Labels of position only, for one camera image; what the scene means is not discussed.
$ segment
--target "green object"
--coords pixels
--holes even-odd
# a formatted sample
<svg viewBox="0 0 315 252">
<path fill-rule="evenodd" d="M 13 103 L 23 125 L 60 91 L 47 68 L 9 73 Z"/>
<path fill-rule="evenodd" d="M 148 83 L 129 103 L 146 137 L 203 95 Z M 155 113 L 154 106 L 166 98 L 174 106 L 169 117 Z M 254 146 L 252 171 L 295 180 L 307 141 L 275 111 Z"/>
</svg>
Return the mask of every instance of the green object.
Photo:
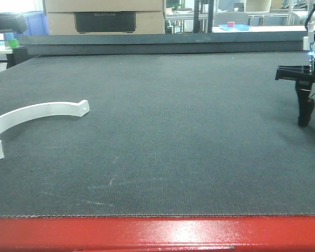
<svg viewBox="0 0 315 252">
<path fill-rule="evenodd" d="M 19 46 L 19 42 L 18 42 L 17 38 L 9 39 L 8 40 L 8 44 L 9 44 L 11 49 L 16 48 L 16 47 Z"/>
</svg>

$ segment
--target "blue tray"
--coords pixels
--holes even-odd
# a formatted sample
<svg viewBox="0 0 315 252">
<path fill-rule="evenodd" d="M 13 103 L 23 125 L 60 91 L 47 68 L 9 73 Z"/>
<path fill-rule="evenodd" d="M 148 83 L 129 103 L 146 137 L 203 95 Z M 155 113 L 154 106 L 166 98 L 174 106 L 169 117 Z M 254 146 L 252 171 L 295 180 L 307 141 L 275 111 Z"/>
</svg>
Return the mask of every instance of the blue tray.
<svg viewBox="0 0 315 252">
<path fill-rule="evenodd" d="M 227 25 L 220 25 L 219 26 L 222 30 L 231 30 L 231 29 L 237 29 L 237 30 L 249 30 L 249 25 L 235 25 L 234 27 L 228 27 Z"/>
</svg>

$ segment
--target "blue plastic bin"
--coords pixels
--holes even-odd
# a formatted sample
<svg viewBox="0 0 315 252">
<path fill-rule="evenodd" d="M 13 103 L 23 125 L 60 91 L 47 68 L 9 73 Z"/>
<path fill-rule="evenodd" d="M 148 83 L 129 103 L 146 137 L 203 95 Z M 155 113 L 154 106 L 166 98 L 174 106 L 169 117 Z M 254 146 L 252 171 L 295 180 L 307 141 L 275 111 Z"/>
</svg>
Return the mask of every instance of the blue plastic bin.
<svg viewBox="0 0 315 252">
<path fill-rule="evenodd" d="M 20 35 L 48 35 L 48 20 L 47 16 L 42 11 L 24 12 L 21 13 L 25 17 L 27 30 L 22 34 L 14 33 L 14 38 L 19 38 Z M 5 34 L 4 38 L 10 38 L 11 35 Z"/>
</svg>

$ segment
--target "white object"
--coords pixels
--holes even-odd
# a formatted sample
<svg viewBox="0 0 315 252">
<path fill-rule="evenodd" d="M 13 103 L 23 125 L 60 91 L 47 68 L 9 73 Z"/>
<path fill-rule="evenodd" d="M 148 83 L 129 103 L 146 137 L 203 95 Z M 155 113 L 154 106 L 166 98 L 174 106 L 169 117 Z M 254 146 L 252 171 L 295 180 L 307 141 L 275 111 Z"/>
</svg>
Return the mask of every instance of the white object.
<svg viewBox="0 0 315 252">
<path fill-rule="evenodd" d="M 0 134 L 20 123 L 37 118 L 49 116 L 75 116 L 82 117 L 90 111 L 87 100 L 80 103 L 74 102 L 48 102 L 13 110 L 0 115 Z M 0 159 L 4 158 L 2 144 L 0 140 Z"/>
<path fill-rule="evenodd" d="M 309 43 L 309 37 L 308 36 L 303 37 L 303 50 L 304 51 L 310 50 L 310 43 Z"/>
<path fill-rule="evenodd" d="M 271 0 L 244 0 L 245 12 L 269 12 Z"/>
</svg>

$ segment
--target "metal frame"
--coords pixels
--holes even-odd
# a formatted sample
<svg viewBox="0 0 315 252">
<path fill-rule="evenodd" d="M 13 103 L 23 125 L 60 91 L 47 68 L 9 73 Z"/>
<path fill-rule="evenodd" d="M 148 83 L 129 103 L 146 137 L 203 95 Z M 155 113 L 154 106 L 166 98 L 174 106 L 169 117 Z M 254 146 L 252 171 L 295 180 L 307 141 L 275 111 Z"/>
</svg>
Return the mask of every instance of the metal frame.
<svg viewBox="0 0 315 252">
<path fill-rule="evenodd" d="M 48 102 L 40 103 L 13 110 L 0 115 L 0 134 L 11 127 L 33 119 L 49 116 L 76 116 L 82 117 L 90 110 L 87 100 L 80 103 L 74 102 Z M 2 143 L 0 140 L 0 159 L 4 158 Z"/>
<path fill-rule="evenodd" d="M 315 216 L 0 218 L 1 251 L 315 251 Z"/>
</svg>

